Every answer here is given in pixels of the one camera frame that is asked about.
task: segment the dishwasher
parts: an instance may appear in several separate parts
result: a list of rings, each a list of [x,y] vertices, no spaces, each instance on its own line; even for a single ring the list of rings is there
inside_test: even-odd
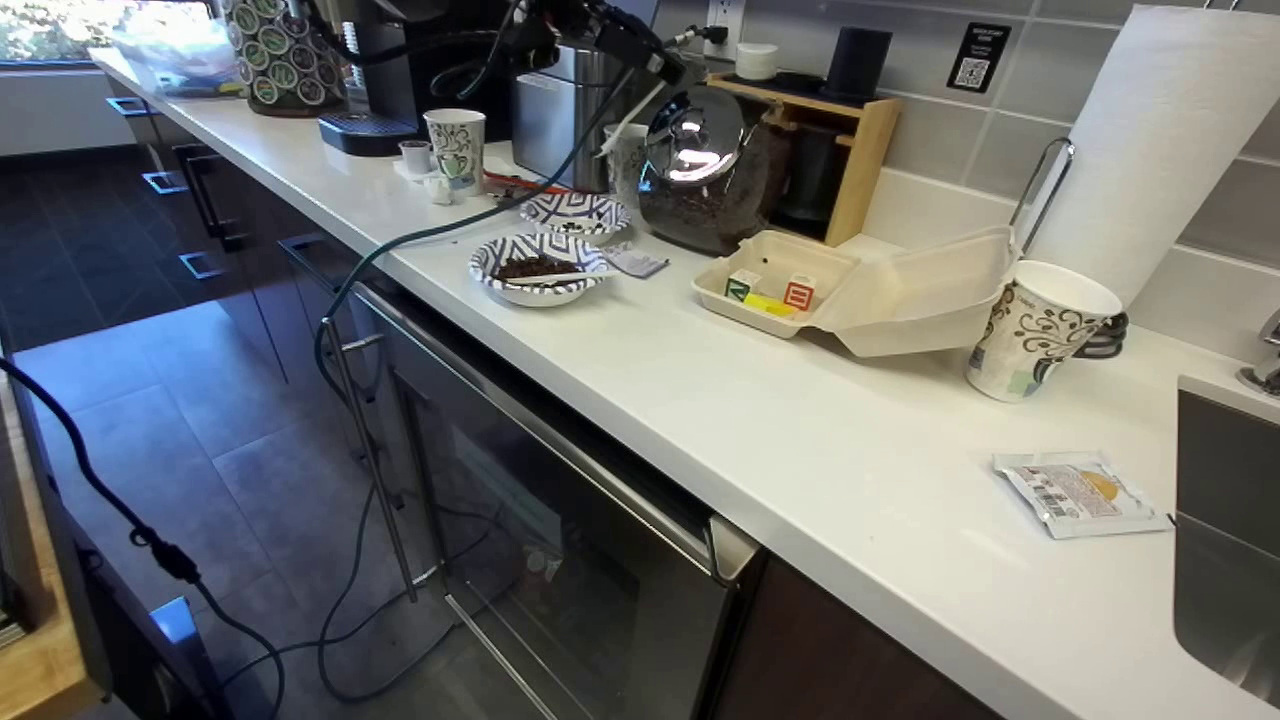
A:
[[[403,289],[357,289],[357,317],[380,474],[424,515],[403,545],[433,599],[537,714],[699,714],[765,550]]]

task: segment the paper towel roll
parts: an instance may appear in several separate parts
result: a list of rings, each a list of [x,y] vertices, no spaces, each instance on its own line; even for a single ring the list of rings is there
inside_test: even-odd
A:
[[[1280,15],[1130,6],[1028,257],[1130,304],[1277,99]]]

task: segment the window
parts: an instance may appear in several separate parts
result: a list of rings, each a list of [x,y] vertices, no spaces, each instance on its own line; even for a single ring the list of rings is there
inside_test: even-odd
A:
[[[0,0],[0,65],[87,65],[127,6],[143,0]]]

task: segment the plate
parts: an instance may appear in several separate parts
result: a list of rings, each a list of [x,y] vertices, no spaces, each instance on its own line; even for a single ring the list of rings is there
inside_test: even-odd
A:
[[[588,249],[568,238],[555,229],[527,229],[514,234],[501,234],[489,238],[477,257],[470,257],[470,276],[482,293],[490,293],[502,304],[514,307],[564,307],[580,296],[588,296],[588,289],[597,289],[597,276],[571,276],[571,281],[547,281],[547,285],[530,285],[530,281],[502,281],[514,262],[527,262],[530,276],[537,271],[590,271],[603,259]]]
[[[583,192],[539,192],[521,205],[521,215],[539,229],[555,229],[568,238],[609,238],[629,229],[629,211],[610,194],[583,194]]]

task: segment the sink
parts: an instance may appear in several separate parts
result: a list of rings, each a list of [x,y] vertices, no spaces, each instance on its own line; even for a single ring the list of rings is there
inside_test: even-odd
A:
[[[1178,392],[1176,640],[1280,709],[1280,406]]]

